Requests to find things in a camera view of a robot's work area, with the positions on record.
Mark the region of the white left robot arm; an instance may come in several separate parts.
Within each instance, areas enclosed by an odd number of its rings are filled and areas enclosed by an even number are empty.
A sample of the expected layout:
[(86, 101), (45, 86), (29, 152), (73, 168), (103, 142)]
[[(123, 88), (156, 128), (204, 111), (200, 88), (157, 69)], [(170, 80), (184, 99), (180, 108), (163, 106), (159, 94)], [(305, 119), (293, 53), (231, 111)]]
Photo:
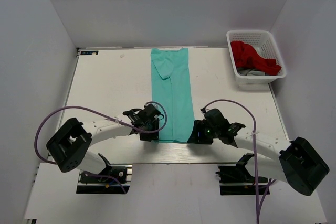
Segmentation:
[(68, 119), (47, 142), (46, 147), (63, 173), (76, 169), (93, 173), (101, 182), (110, 178), (111, 164), (102, 154), (88, 151), (99, 142), (139, 134), (150, 140), (158, 138), (159, 121), (164, 118), (152, 104), (144, 109), (124, 111), (112, 120), (104, 119), (82, 123), (76, 118)]

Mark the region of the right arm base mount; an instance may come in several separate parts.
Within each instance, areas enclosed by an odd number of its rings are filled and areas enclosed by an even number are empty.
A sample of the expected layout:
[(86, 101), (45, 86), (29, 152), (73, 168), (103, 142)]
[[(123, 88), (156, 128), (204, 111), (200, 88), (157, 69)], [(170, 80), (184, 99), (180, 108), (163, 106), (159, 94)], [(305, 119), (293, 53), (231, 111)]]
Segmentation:
[(221, 196), (252, 196), (256, 194), (256, 180), (248, 172), (234, 165), (219, 166), (216, 172)]

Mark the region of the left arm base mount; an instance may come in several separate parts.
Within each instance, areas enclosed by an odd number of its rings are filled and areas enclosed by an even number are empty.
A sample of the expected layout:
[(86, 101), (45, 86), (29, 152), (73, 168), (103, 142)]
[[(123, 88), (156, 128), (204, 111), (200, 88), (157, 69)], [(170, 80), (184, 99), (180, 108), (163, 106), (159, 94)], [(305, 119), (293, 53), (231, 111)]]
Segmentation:
[(104, 177), (89, 175), (81, 171), (77, 194), (124, 195), (129, 191), (132, 178), (132, 165), (112, 166), (104, 172)]

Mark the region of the teal t shirt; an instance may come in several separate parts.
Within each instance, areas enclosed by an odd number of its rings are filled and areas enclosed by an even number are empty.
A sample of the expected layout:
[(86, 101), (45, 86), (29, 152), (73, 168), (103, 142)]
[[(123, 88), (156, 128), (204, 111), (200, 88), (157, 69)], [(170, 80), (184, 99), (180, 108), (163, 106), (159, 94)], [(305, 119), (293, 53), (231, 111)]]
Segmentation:
[(194, 125), (188, 49), (151, 50), (152, 100), (167, 113), (159, 142), (186, 144)]

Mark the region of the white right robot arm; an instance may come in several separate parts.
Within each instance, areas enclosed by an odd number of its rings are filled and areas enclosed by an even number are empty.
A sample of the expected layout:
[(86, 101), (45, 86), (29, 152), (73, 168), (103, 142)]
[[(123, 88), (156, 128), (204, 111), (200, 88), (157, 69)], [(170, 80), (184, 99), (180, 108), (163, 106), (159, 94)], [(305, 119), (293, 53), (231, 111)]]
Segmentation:
[(295, 191), (310, 196), (330, 169), (312, 145), (302, 137), (281, 140), (240, 123), (209, 124), (196, 120), (189, 144), (211, 145), (215, 139), (248, 151), (235, 165), (217, 171), (223, 183), (251, 183), (255, 176), (288, 183)]

